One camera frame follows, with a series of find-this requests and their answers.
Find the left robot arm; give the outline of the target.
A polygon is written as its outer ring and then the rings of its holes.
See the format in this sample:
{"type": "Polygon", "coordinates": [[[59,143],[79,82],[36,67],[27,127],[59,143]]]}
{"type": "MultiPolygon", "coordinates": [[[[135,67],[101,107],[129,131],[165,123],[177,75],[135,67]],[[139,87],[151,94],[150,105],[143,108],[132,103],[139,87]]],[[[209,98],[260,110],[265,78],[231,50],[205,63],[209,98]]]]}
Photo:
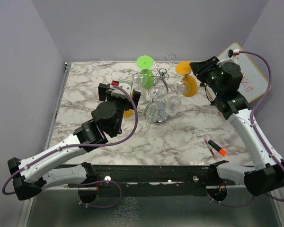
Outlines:
{"type": "Polygon", "coordinates": [[[8,161],[9,182],[20,201],[38,195],[42,190],[63,184],[91,186],[98,179],[89,163],[66,165],[68,160],[87,154],[97,148],[113,146],[107,136],[114,138],[122,133],[124,112],[137,110],[141,96],[132,82],[121,79],[110,84],[99,84],[100,104],[92,111],[92,118],[75,129],[55,146],[26,158],[8,161]]]}

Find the orange plastic goblet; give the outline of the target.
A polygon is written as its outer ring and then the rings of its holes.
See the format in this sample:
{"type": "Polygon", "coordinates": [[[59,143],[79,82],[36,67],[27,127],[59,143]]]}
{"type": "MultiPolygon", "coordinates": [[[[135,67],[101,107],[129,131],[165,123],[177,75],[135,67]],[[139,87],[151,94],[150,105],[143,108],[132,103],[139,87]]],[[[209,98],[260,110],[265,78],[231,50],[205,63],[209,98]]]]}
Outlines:
{"type": "Polygon", "coordinates": [[[130,118],[133,115],[133,110],[131,109],[132,104],[128,99],[125,101],[124,104],[125,104],[125,109],[124,109],[123,118],[130,118]]]}
{"type": "Polygon", "coordinates": [[[191,76],[192,69],[189,61],[182,61],[177,64],[175,71],[178,75],[182,76],[182,82],[186,82],[189,85],[189,90],[183,95],[185,97],[193,97],[198,92],[198,84],[193,76],[191,76]]]}

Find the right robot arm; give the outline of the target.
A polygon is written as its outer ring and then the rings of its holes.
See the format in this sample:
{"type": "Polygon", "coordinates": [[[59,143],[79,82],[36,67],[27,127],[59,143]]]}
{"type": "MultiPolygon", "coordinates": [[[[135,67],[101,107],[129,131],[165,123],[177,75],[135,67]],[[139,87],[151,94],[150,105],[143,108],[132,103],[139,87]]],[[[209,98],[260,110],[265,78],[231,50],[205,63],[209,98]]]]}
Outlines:
{"type": "Polygon", "coordinates": [[[215,105],[234,127],[247,148],[253,167],[239,166],[228,161],[211,165],[208,173],[211,184],[231,180],[246,186],[253,196],[259,196],[284,186],[284,159],[256,126],[248,101],[239,92],[243,74],[235,57],[220,61],[212,57],[206,61],[191,62],[197,79],[206,84],[215,95],[215,105]]]}

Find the green plastic wine glass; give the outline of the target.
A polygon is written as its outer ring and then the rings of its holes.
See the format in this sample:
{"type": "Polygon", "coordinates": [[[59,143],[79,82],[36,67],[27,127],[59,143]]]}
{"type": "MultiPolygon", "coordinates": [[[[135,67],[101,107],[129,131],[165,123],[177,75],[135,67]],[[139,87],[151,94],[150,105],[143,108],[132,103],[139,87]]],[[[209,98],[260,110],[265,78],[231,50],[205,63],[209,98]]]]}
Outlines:
{"type": "Polygon", "coordinates": [[[136,61],[137,67],[141,69],[140,74],[146,82],[143,82],[142,87],[146,90],[153,86],[154,74],[150,70],[153,66],[153,58],[148,55],[140,56],[136,61]]]}

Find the clear tall glass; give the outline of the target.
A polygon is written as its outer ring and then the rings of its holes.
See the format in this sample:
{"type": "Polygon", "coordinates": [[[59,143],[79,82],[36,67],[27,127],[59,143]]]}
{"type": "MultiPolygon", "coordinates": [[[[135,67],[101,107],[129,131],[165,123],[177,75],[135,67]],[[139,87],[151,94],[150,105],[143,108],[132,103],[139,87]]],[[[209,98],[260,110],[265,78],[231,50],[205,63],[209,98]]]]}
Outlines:
{"type": "Polygon", "coordinates": [[[165,123],[169,115],[165,111],[165,97],[167,95],[166,88],[154,85],[148,90],[149,97],[152,98],[144,110],[144,117],[148,123],[152,124],[163,124],[165,123]]]}

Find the clear wine glass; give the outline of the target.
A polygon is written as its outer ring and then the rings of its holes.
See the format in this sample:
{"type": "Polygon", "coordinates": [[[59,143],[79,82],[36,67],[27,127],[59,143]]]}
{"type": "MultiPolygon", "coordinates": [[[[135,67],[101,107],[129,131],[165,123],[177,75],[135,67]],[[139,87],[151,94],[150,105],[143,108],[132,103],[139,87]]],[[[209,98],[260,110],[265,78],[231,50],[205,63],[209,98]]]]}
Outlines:
{"type": "Polygon", "coordinates": [[[135,85],[134,90],[141,93],[139,104],[142,105],[145,102],[146,97],[147,97],[147,91],[143,87],[147,83],[147,78],[144,74],[138,72],[138,73],[133,74],[132,82],[135,85]]]}
{"type": "Polygon", "coordinates": [[[182,100],[181,96],[188,92],[190,86],[187,82],[182,80],[177,80],[174,82],[173,86],[169,88],[172,92],[168,97],[165,105],[165,111],[167,114],[174,116],[182,111],[182,100]]]}

